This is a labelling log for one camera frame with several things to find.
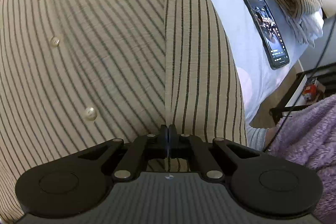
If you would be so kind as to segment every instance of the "black cable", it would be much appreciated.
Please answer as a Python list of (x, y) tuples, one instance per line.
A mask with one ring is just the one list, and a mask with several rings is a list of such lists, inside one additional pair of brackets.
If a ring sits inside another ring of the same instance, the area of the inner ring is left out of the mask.
[[(335, 16), (335, 19), (334, 19), (334, 23), (333, 23), (333, 25), (332, 25), (332, 27), (331, 27), (331, 30), (330, 30), (330, 33), (329, 33), (327, 42), (325, 43), (324, 49), (323, 49), (323, 51), (322, 51), (322, 54), (321, 54), (321, 56), (320, 56), (320, 58), (319, 58), (319, 60), (318, 60), (318, 62), (317, 62), (317, 64), (316, 64), (314, 70), (312, 71), (311, 76), (309, 77), (309, 80), (312, 79), (312, 78), (314, 77), (315, 73), (317, 72), (317, 69), (318, 69), (318, 67), (319, 67), (319, 65), (320, 65), (320, 63), (321, 63), (321, 60), (322, 60), (322, 58), (323, 58), (323, 56), (324, 56), (324, 54), (325, 54), (325, 52), (326, 52), (326, 50), (327, 50), (327, 48), (328, 48), (328, 46), (329, 46), (331, 37), (332, 37), (332, 35), (333, 35), (333, 33), (334, 33), (335, 24), (336, 24), (336, 16)], [(274, 135), (274, 137), (271, 139), (271, 141), (269, 142), (269, 144), (264, 148), (263, 152), (266, 152), (266, 151), (267, 151), (267, 149), (271, 146), (271, 144), (273, 143), (273, 141), (275, 140), (275, 138), (276, 138), (277, 135), (279, 134), (279, 132), (280, 132), (280, 130), (282, 129), (283, 125), (286, 123), (286, 121), (287, 121), (289, 115), (290, 115), (291, 112), (293, 111), (293, 109), (294, 109), (296, 103), (298, 102), (298, 100), (299, 100), (299, 98), (300, 98), (300, 95), (296, 98), (296, 100), (295, 100), (293, 106), (291, 107), (290, 111), (288, 112), (287, 116), (285, 117), (285, 120), (283, 121), (283, 123), (282, 123), (281, 126), (279, 127), (277, 133), (276, 133), (276, 134)]]

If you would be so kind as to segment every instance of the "person's arm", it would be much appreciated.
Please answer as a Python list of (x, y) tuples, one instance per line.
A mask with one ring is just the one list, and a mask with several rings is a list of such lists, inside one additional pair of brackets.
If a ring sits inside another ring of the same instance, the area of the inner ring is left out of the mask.
[(253, 128), (246, 125), (246, 137), (248, 147), (255, 150), (263, 150), (267, 146), (274, 135), (277, 133), (277, 128)]

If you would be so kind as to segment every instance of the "purple fleece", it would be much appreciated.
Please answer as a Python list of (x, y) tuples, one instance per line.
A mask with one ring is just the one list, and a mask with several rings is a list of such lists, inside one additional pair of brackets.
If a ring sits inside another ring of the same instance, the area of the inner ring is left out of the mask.
[(336, 95), (289, 117), (268, 153), (317, 172), (324, 190), (314, 214), (325, 224), (335, 224)]

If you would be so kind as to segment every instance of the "white wall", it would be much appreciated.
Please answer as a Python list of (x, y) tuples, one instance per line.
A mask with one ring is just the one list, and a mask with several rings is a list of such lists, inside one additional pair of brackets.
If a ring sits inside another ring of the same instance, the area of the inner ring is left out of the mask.
[[(310, 70), (315, 68), (322, 54), (323, 48), (327, 42), (331, 27), (333, 25), (333, 21), (334, 17), (324, 20), (323, 37), (316, 39), (315, 48), (308, 47), (303, 55), (300, 57), (300, 62), (303, 70)], [(331, 37), (329, 46), (319, 66), (328, 65), (331, 63), (336, 63), (336, 27)]]

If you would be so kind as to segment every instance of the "shirt button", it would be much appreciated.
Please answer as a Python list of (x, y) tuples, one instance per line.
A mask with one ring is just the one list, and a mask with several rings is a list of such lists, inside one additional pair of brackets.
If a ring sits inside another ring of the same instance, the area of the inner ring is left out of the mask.
[(50, 45), (52, 47), (57, 47), (59, 45), (59, 38), (58, 37), (52, 37), (50, 39)]
[(93, 107), (87, 107), (84, 111), (84, 117), (88, 121), (94, 121), (97, 118), (98, 112)]

